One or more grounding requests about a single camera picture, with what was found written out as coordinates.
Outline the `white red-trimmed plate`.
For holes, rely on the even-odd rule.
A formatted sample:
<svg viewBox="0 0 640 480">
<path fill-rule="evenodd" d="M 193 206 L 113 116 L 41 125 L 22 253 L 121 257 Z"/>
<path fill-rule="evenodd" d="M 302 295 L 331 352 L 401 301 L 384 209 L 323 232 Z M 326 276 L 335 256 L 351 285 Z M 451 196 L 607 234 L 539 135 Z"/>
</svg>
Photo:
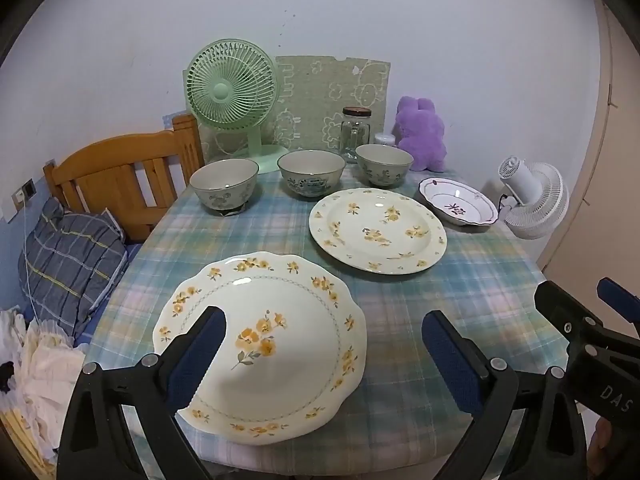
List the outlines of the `white red-trimmed plate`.
<svg viewBox="0 0 640 480">
<path fill-rule="evenodd" d="M 494 203 L 462 182 L 428 177 L 420 182 L 419 192 L 440 220 L 455 226 L 484 228 L 498 221 L 498 209 Z"/>
</svg>

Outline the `round yellow floral plate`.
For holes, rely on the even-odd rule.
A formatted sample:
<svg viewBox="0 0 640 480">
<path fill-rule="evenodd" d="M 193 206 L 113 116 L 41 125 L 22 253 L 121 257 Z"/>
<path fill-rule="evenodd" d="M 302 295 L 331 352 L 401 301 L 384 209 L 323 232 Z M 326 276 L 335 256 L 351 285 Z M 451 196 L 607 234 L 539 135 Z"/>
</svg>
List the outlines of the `round yellow floral plate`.
<svg viewBox="0 0 640 480">
<path fill-rule="evenodd" d="M 431 211 L 408 196 L 376 188 L 322 198 L 311 209 L 308 226 L 331 257 L 375 274 L 425 271 L 447 249 L 445 228 Z"/>
</svg>

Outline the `scalloped yellow floral plate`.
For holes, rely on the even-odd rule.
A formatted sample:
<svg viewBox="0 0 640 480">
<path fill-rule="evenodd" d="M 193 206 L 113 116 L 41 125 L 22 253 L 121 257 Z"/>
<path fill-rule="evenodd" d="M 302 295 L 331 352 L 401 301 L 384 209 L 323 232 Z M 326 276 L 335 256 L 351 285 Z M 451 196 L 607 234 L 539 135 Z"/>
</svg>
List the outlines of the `scalloped yellow floral plate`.
<svg viewBox="0 0 640 480">
<path fill-rule="evenodd" d="M 229 441 L 266 445 L 327 424 L 360 384 L 367 325 L 339 278 L 296 255 L 252 252 L 183 281 L 152 335 L 163 352 L 208 307 L 226 336 L 180 416 Z"/>
</svg>

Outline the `green floral bowl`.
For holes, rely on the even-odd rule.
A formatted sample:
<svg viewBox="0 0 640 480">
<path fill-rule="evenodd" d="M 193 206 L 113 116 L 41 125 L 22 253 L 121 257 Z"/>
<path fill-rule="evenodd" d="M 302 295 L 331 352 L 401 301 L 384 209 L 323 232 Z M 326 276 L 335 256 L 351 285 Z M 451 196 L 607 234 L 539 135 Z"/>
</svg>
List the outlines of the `green floral bowl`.
<svg viewBox="0 0 640 480">
<path fill-rule="evenodd" d="M 259 166 L 245 158 L 217 160 L 196 170 L 190 187 L 201 204 L 216 214 L 240 212 L 253 195 Z"/>
<path fill-rule="evenodd" d="M 301 150 L 282 155 L 277 165 L 293 193 L 317 198 L 337 189 L 346 162 L 341 155 L 332 152 Z"/>
<path fill-rule="evenodd" d="M 400 148 L 382 144 L 363 144 L 356 148 L 357 162 L 367 180 L 381 188 L 401 185 L 413 157 Z"/>
</svg>

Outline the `pile of white clothes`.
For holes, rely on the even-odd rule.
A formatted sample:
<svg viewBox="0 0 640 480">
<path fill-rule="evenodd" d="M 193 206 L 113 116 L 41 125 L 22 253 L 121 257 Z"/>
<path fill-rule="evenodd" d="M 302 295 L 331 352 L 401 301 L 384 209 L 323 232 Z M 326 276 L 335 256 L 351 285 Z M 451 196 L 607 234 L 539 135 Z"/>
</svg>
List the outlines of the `pile of white clothes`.
<svg viewBox="0 0 640 480">
<path fill-rule="evenodd" d="M 64 420 L 85 348 L 74 346 L 51 320 L 26 322 L 1 312 L 1 422 L 10 442 L 38 479 L 53 479 Z"/>
</svg>

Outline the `white floor fan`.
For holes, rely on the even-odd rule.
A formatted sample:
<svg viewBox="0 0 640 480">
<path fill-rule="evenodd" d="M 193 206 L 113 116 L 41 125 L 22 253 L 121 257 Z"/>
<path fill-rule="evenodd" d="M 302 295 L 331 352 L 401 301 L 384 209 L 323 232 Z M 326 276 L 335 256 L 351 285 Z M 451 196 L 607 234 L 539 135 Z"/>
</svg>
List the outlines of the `white floor fan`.
<svg viewBox="0 0 640 480">
<path fill-rule="evenodd" d="M 570 206 L 570 193 L 555 166 L 545 162 L 529 165 L 509 156 L 500 164 L 498 174 L 515 200 L 504 222 L 517 238 L 539 240 L 560 225 Z"/>
</svg>

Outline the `blue plaid pillow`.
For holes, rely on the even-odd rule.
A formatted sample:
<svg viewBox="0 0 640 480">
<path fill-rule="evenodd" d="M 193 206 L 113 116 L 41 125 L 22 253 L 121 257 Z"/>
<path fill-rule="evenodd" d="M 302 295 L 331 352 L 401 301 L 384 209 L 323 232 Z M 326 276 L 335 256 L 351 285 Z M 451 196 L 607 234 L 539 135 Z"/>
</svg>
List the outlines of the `blue plaid pillow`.
<svg viewBox="0 0 640 480">
<path fill-rule="evenodd" d="M 111 211 L 73 212 L 50 197 L 26 236 L 17 270 L 34 317 L 77 339 L 127 263 L 125 233 Z"/>
</svg>

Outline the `purple plush toy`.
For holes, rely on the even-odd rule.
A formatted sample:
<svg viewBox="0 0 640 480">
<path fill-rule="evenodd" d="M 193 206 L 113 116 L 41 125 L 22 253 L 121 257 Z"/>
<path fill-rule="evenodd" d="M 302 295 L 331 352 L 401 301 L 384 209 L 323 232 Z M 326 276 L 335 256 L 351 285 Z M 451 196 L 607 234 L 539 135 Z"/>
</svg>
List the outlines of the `purple plush toy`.
<svg viewBox="0 0 640 480">
<path fill-rule="evenodd" d="M 403 96 L 397 105 L 394 128 L 397 147 L 413 158 L 412 171 L 445 170 L 445 125 L 431 100 Z"/>
</svg>

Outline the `cotton swab container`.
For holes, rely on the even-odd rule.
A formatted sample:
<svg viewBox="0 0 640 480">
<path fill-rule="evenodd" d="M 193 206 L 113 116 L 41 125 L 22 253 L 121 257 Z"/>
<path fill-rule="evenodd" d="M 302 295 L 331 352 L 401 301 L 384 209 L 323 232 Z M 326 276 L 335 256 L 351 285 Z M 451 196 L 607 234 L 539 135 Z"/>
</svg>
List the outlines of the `cotton swab container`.
<svg viewBox="0 0 640 480">
<path fill-rule="evenodd" d="M 379 132 L 374 135 L 374 143 L 387 146 L 396 145 L 396 136 L 393 133 Z"/>
</svg>

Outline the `wooden bed headboard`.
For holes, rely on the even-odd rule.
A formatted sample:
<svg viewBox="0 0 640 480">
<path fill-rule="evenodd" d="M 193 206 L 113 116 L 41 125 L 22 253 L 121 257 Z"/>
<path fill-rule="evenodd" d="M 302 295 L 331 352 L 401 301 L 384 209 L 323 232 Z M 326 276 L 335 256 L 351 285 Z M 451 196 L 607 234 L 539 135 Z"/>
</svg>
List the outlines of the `wooden bed headboard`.
<svg viewBox="0 0 640 480">
<path fill-rule="evenodd" d="M 108 210 L 128 238 L 141 243 L 178 198 L 171 157 L 178 159 L 186 182 L 204 166 L 198 123 L 191 114 L 172 118 L 169 130 L 90 144 L 58 165 L 44 165 L 43 174 L 64 207 L 92 214 Z"/>
</svg>

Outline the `glass jar with lid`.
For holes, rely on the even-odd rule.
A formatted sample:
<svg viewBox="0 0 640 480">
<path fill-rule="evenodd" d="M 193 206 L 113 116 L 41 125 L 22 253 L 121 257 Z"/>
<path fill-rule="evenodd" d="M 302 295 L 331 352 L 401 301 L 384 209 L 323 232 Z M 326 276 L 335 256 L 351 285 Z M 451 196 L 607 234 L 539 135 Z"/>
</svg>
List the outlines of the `glass jar with lid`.
<svg viewBox="0 0 640 480">
<path fill-rule="evenodd" d="M 345 106 L 342 110 L 340 144 L 338 151 L 345 162 L 357 161 L 358 146 L 370 142 L 370 118 L 372 112 L 367 107 Z"/>
</svg>

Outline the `green sheep pattern mat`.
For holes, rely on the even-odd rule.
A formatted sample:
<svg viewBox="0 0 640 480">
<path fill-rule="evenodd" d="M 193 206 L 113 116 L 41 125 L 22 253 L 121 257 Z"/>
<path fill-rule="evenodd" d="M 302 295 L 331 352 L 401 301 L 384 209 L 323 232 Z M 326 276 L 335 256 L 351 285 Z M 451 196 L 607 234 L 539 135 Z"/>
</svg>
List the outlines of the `green sheep pattern mat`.
<svg viewBox="0 0 640 480">
<path fill-rule="evenodd" d="M 277 65 L 280 96 L 262 126 L 264 142 L 288 151 L 309 148 L 336 153 L 345 106 L 367 107 L 372 112 L 371 130 L 383 129 L 390 63 L 370 58 L 269 56 Z M 235 157 L 247 147 L 243 133 L 221 132 L 196 122 L 206 162 Z"/>
</svg>

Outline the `green desk fan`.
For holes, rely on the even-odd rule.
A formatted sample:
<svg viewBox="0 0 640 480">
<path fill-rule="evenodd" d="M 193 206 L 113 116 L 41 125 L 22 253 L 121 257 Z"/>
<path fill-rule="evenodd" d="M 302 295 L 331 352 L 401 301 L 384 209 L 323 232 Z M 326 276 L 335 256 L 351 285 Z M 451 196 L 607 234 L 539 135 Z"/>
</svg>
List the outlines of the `green desk fan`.
<svg viewBox="0 0 640 480">
<path fill-rule="evenodd" d="M 262 140 L 280 96 L 277 65 L 261 47 L 236 38 L 216 40 L 199 50 L 182 72 L 186 106 L 204 126 L 243 133 L 247 147 L 234 156 L 257 162 L 262 174 L 278 170 L 288 150 Z"/>
</svg>

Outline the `wall power socket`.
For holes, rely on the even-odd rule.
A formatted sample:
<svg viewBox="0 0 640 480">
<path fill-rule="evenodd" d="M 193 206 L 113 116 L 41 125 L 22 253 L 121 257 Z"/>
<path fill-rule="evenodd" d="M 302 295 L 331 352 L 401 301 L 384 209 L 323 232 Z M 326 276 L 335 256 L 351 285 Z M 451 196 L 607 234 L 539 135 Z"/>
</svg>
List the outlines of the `wall power socket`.
<svg viewBox="0 0 640 480">
<path fill-rule="evenodd" d="M 35 183 L 29 179 L 12 195 L 13 203 L 17 208 L 24 207 L 36 193 Z"/>
</svg>

